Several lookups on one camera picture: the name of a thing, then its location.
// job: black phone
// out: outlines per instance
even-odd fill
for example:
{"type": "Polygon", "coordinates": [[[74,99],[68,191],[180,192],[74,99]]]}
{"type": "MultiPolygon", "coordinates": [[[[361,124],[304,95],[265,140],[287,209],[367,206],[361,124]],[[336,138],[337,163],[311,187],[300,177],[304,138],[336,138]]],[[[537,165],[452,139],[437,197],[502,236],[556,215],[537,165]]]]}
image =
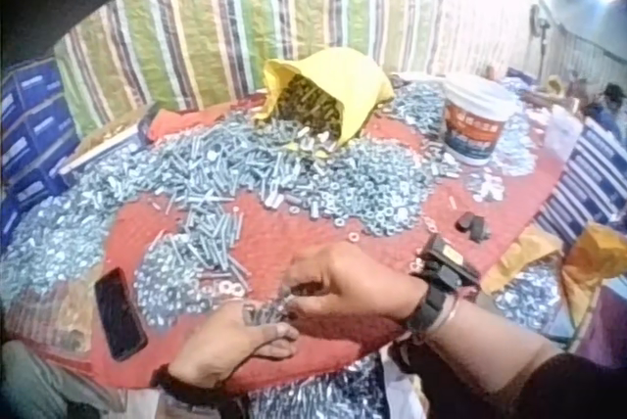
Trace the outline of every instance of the black phone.
{"type": "Polygon", "coordinates": [[[146,347],[148,338],[129,299],[124,273],[117,268],[103,275],[94,290],[111,356],[127,360],[146,347]]]}

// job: white bucket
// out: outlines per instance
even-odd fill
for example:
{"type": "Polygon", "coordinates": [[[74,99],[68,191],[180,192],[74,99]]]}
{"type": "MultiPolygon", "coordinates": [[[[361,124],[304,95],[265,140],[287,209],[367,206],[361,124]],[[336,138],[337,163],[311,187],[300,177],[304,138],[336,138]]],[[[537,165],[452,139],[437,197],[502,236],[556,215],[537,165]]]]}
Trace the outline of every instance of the white bucket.
{"type": "Polygon", "coordinates": [[[462,163],[487,163],[516,109],[515,97],[499,83],[463,73],[447,75],[444,90],[448,152],[462,163]]]}

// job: yellow plastic bag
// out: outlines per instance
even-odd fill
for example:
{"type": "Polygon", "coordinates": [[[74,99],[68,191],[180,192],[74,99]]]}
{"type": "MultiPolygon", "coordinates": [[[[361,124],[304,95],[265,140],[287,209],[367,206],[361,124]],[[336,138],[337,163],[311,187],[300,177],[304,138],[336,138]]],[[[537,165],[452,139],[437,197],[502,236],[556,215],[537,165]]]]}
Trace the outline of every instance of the yellow plastic bag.
{"type": "Polygon", "coordinates": [[[597,223],[590,223],[570,250],[561,269],[564,294],[575,327],[603,279],[627,271],[627,238],[597,223]]]}
{"type": "Polygon", "coordinates": [[[295,74],[313,81],[338,101],[342,129],[338,144],[354,137],[372,108],[394,98],[392,84],[370,57],[348,47],[331,47],[304,60],[268,60],[264,65],[267,97],[257,118],[268,118],[295,74]]]}

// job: left hand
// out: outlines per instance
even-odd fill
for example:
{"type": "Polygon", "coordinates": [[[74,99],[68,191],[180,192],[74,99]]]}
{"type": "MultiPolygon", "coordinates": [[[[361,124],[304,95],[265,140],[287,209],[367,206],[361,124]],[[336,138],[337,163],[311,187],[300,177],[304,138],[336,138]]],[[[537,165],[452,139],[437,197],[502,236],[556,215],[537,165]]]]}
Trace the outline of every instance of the left hand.
{"type": "Polygon", "coordinates": [[[226,302],[185,342],[169,364],[169,373],[183,383],[213,388],[250,356],[273,359],[296,352],[298,331],[287,323],[246,326],[244,302],[226,302]]]}

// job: bucket label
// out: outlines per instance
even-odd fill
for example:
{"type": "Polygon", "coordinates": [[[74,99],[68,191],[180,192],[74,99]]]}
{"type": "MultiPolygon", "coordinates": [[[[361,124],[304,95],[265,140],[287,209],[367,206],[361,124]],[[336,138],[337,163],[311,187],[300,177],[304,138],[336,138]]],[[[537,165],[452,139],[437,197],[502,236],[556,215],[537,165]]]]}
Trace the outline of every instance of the bucket label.
{"type": "Polygon", "coordinates": [[[475,160],[485,160],[492,155],[505,125],[470,113],[451,101],[447,101],[444,119],[447,123],[445,143],[475,160]]]}

